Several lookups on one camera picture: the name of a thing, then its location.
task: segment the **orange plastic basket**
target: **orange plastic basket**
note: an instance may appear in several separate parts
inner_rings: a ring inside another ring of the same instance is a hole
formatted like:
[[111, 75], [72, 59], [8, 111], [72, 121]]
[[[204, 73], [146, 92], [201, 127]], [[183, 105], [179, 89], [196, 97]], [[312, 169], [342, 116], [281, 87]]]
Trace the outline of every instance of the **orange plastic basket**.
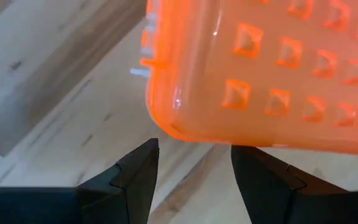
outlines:
[[185, 141], [358, 154], [358, 1], [152, 0], [140, 63]]

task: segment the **wooden floor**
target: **wooden floor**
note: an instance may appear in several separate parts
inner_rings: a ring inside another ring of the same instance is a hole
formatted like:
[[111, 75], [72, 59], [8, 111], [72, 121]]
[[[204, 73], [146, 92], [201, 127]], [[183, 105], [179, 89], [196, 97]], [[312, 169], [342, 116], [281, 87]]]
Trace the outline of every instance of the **wooden floor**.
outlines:
[[[229, 146], [174, 140], [149, 118], [147, 79], [129, 73], [145, 1], [41, 2], [17, 0], [0, 14], [0, 186], [78, 185], [157, 137], [149, 223], [250, 223]], [[358, 156], [264, 150], [358, 190]]]

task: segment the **translucent orange plastic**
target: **translucent orange plastic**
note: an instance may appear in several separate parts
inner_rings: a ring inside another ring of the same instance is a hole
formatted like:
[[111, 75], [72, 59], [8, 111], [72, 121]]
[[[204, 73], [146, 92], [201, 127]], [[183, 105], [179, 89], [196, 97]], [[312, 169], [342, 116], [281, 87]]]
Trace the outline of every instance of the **translucent orange plastic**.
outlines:
[[153, 0], [155, 122], [185, 141], [358, 154], [358, 0]]

